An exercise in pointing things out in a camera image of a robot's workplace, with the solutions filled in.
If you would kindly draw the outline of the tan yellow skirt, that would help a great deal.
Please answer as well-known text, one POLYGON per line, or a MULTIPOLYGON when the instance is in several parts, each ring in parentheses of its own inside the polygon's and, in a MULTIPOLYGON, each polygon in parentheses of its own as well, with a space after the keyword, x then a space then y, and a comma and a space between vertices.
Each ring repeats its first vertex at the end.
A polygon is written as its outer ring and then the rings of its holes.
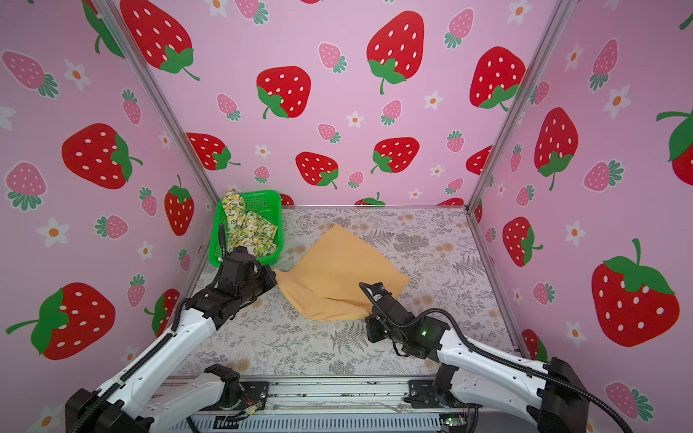
POLYGON ((276 272, 284 297, 306 319, 364 319, 372 304, 360 283, 382 283, 399 297, 410 282, 388 259, 341 226, 332 227, 288 272, 276 272))

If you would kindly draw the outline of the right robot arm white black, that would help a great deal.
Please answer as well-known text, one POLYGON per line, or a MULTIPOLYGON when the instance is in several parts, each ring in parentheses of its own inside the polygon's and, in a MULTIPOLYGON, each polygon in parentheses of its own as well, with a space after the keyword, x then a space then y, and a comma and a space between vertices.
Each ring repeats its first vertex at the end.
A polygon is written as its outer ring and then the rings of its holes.
POLYGON ((415 316, 382 283, 359 287, 372 304, 366 318, 368 341, 389 339, 399 357, 438 363, 432 389, 441 404, 497 409, 541 432, 586 430, 589 400, 567 362, 515 357, 465 337, 446 310, 429 309, 415 316))

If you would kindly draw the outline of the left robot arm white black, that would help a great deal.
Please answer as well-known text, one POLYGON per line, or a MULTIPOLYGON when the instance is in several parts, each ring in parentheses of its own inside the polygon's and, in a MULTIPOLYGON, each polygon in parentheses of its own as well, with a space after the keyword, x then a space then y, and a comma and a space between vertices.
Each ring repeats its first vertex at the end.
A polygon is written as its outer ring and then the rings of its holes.
POLYGON ((212 283, 175 307, 171 325, 133 364, 97 390, 69 398, 66 431, 165 432, 208 407, 240 409, 247 401, 240 375, 220 364, 172 392, 155 393, 201 343, 276 284, 271 267, 245 247, 225 253, 212 283))

